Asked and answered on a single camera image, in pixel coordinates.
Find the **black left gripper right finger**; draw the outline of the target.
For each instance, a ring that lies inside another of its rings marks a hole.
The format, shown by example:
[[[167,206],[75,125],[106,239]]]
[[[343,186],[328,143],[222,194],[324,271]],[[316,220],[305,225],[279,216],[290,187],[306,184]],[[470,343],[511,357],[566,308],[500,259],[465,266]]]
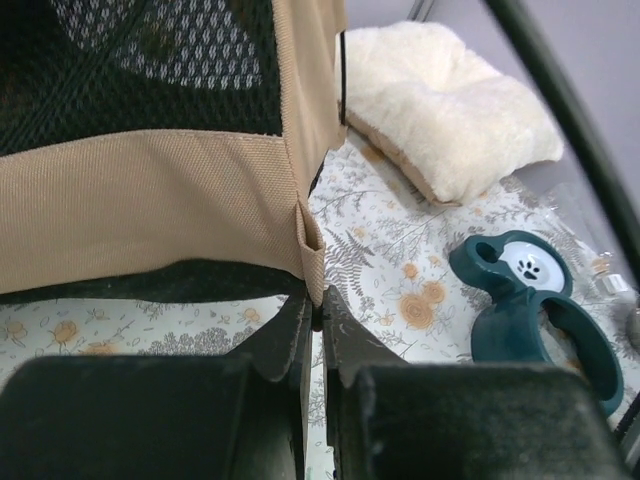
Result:
[[[327,442],[339,479],[626,479],[586,382],[538,364],[412,364],[323,300]]]

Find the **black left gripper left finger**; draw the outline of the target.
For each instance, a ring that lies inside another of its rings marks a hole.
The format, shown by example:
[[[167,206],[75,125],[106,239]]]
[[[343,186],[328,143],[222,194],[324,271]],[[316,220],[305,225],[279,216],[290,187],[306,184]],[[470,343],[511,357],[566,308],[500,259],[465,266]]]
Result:
[[[218,356],[81,355],[24,363],[1,394],[5,479],[300,479],[312,305]]]

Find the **beige fabric pet tent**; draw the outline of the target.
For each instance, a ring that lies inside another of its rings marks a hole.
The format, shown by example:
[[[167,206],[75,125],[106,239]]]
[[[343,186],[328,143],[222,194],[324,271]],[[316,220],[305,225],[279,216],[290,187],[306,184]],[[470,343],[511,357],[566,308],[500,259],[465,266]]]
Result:
[[[5,1],[1,300],[302,294],[341,1]]]

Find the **black tent pole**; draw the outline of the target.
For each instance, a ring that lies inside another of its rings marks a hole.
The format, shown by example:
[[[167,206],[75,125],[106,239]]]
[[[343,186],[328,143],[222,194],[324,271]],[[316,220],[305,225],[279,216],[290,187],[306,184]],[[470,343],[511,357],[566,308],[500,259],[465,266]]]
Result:
[[[486,7],[542,94],[588,179],[635,280],[639,279],[639,219],[609,152],[541,31],[520,1]]]
[[[346,98],[347,98],[347,72],[346,72],[346,30],[339,34],[339,61],[340,61],[340,122],[346,126]]]

